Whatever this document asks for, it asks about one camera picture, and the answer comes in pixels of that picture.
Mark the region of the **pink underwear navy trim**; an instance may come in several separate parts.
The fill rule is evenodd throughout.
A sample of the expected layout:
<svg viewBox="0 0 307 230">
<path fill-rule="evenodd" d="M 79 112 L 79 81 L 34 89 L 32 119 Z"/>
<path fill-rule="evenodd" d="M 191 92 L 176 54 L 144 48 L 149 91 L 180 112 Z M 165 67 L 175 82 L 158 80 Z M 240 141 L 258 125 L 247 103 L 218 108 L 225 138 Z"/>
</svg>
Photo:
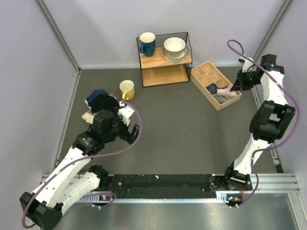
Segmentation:
<svg viewBox="0 0 307 230">
<path fill-rule="evenodd" d="M 226 96 L 226 97 L 235 97 L 237 96 L 237 91 L 231 91 L 231 88 L 233 87 L 232 84 L 227 85 L 226 87 L 223 88 L 218 88 L 216 95 L 219 96 Z"/>
</svg>

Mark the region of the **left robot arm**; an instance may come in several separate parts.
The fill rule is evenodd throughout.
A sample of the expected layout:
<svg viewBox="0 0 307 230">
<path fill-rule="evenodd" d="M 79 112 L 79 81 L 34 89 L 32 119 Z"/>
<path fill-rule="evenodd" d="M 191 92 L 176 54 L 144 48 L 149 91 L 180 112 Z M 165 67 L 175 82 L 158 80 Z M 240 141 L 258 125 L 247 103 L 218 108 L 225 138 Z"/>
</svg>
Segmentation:
<svg viewBox="0 0 307 230">
<path fill-rule="evenodd" d="M 130 118 L 138 112 L 132 105 L 126 105 L 115 112 L 102 110 L 93 117 L 89 128 L 79 134 L 67 155 L 49 177 L 32 192 L 20 197 L 23 209 L 22 226 L 30 219 L 33 225 L 52 230 L 77 201 L 91 197 L 91 191 L 107 188 L 109 179 L 106 171 L 95 166 L 83 178 L 72 182 L 74 176 L 92 159 L 100 158 L 99 152 L 105 144 L 120 138 L 133 147 L 142 132 L 142 124 L 135 124 L 129 132 Z"/>
</svg>

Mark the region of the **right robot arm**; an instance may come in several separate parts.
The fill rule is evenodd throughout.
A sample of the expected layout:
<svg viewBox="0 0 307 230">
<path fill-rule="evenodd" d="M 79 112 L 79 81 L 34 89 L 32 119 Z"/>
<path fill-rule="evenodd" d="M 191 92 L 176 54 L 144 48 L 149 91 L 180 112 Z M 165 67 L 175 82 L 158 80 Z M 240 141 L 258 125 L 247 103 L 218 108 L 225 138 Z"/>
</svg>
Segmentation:
<svg viewBox="0 0 307 230">
<path fill-rule="evenodd" d="M 263 103 L 252 118 L 249 126 L 251 136 L 241 155 L 233 161 L 224 174 L 228 189 L 245 186 L 250 181 L 252 167 L 261 154 L 276 140 L 283 137 L 296 109 L 290 106 L 281 87 L 284 68 L 276 64 L 276 55 L 261 57 L 260 66 L 255 70 L 251 61 L 245 60 L 238 71 L 232 91 L 246 91 L 256 85 L 263 87 Z"/>
</svg>

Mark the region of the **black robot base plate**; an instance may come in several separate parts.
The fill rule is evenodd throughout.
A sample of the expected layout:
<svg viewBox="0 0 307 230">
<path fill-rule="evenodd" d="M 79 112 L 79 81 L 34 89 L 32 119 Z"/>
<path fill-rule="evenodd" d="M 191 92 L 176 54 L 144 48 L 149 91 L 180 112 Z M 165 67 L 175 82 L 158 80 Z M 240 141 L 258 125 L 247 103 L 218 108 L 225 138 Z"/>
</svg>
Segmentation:
<svg viewBox="0 0 307 230">
<path fill-rule="evenodd" d="M 106 185 L 113 191 L 116 187 L 121 189 L 198 187 L 206 192 L 211 190 L 247 192 L 253 189 L 250 178 L 245 183 L 227 182 L 223 175 L 214 174 L 115 174 L 108 176 Z"/>
</svg>

